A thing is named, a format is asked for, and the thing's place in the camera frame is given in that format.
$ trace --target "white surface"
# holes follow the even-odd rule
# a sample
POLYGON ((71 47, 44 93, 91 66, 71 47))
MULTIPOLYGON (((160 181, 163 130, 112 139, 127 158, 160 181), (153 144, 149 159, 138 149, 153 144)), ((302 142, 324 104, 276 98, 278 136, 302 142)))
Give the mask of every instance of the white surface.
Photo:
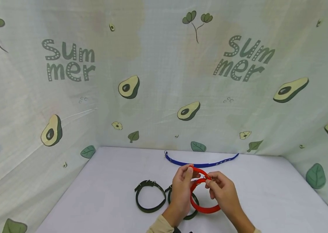
MULTIPOLYGON (((232 154, 169 151, 173 159, 204 163, 232 154)), ((177 165, 164 159, 163 150, 99 148, 73 184, 58 201, 37 233, 143 233, 168 203, 151 214, 135 204, 135 187, 143 180, 170 184, 177 165)), ((263 233, 328 233, 328 206, 282 157, 240 155, 237 159, 204 169, 220 170, 237 187, 243 209, 263 233)), ((203 185, 195 194, 201 206, 215 203, 203 185)), ((139 200, 151 208, 160 203, 161 192, 142 189, 139 200)), ((198 214, 179 226, 182 233, 236 232, 222 212, 198 214)))

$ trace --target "blue dog collar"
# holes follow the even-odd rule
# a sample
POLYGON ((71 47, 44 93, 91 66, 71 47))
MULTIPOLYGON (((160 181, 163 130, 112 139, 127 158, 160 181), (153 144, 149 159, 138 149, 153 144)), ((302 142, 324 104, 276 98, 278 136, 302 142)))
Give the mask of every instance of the blue dog collar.
MULTIPOLYGON (((173 163, 173 164, 176 164, 176 165, 178 165, 178 166, 183 166, 183 165, 189 164, 189 163, 186 163, 186 162, 179 162, 179 161, 176 161, 176 160, 172 159, 171 157, 168 156, 168 152, 167 152, 166 150, 164 150, 164 153, 165 153, 165 158, 166 158, 167 160, 169 160, 169 162, 171 162, 171 163, 173 163)), ((218 165, 218 164, 221 164, 221 163, 224 163, 224 162, 228 162, 228 161, 234 160, 238 155, 239 155, 239 153, 237 153, 237 154, 236 154, 234 157, 232 157, 232 158, 225 159, 225 160, 222 160, 222 161, 219 161, 219 162, 194 164, 194 167, 197 167, 197 168, 213 167, 213 166, 216 166, 216 165, 218 165)))

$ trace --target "person's right hand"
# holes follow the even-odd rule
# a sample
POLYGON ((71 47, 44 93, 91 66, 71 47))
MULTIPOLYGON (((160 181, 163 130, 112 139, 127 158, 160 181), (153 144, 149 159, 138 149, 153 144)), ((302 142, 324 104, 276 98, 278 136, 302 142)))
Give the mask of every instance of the person's right hand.
POLYGON ((232 180, 221 172, 210 172, 211 180, 206 180, 205 188, 209 189, 210 198, 216 199, 225 215, 230 218, 242 211, 236 188, 232 180))
POLYGON ((221 172, 208 173, 211 180, 206 180, 205 188, 209 189, 210 198, 216 199, 227 218, 235 226, 238 233, 253 233, 255 227, 241 208, 238 194, 232 180, 221 172))

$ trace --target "black dog collar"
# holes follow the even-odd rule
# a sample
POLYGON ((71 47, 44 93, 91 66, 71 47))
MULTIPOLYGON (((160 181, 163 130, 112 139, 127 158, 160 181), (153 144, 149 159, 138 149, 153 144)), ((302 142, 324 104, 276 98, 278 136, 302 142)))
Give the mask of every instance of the black dog collar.
POLYGON ((165 202, 166 202, 166 194, 165 194, 165 191, 162 189, 162 187, 160 187, 160 186, 156 183, 156 181, 150 181, 150 180, 142 181, 142 182, 140 182, 140 184, 134 189, 134 191, 137 192, 137 193, 135 194, 135 202, 137 203, 138 208, 139 208, 142 212, 145 212, 145 213, 153 213, 153 212, 159 210, 159 209, 165 204, 165 202), (139 192, 141 191, 141 189, 142 189, 143 187, 146 187, 146 186, 150 186, 150 187, 154 187, 154 186, 155 186, 155 187, 159 188, 160 191, 161 191, 161 192, 163 193, 163 195, 164 195, 164 200, 163 200, 158 206, 156 206, 156 207, 154 207, 154 208, 149 208, 149 209, 143 208, 143 207, 139 204, 139 202, 138 202, 139 192))

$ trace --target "red dog collar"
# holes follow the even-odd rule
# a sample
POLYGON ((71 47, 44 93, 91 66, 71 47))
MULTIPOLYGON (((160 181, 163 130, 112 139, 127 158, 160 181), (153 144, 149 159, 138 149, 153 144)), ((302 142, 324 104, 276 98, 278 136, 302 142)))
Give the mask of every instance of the red dog collar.
MULTIPOLYGON (((206 172, 204 172, 202 169, 199 169, 199 168, 196 168, 196 167, 193 167, 193 169, 194 169, 194 171, 203 174, 203 175, 206 177, 206 179, 211 180, 210 176, 208 176, 208 174, 207 174, 206 172)), ((206 179, 205 179, 205 178, 201 178, 201 179, 196 180, 195 183, 191 186, 191 189, 190 189, 190 190, 191 190, 191 194, 193 193, 193 191, 195 190, 195 188, 196 188, 199 184, 205 182, 206 179)), ((217 211, 219 211, 219 210, 221 209, 221 208, 219 207, 219 205, 213 206, 213 207, 211 207, 211 208, 204 208, 204 207, 198 206, 198 205, 194 202, 194 200, 193 200, 192 197, 190 197, 190 201, 191 201, 192 206, 193 206, 197 211, 199 211, 199 212, 201 212, 201 213, 204 213, 204 214, 212 214, 212 213, 215 213, 215 212, 217 212, 217 211)))

